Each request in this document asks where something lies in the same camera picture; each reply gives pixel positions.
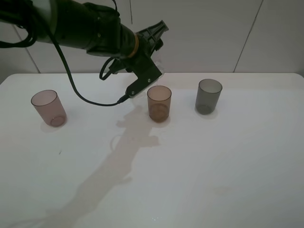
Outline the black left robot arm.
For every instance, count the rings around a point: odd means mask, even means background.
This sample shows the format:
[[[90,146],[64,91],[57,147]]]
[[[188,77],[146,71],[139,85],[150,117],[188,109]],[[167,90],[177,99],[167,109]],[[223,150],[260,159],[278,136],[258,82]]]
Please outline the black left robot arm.
[[[151,56],[163,45],[161,36],[168,30],[164,22],[133,32],[121,23],[117,9],[73,0],[3,0],[0,19],[28,33],[20,42],[1,42],[2,48],[26,48],[54,38],[61,46],[109,57],[113,73],[160,73]]]

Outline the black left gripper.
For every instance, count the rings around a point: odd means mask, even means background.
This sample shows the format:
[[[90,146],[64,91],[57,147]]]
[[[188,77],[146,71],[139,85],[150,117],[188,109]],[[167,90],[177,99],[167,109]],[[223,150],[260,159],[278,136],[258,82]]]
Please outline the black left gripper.
[[[136,33],[139,47],[130,59],[129,71],[159,71],[152,55],[163,46],[161,36],[169,28],[163,20]]]

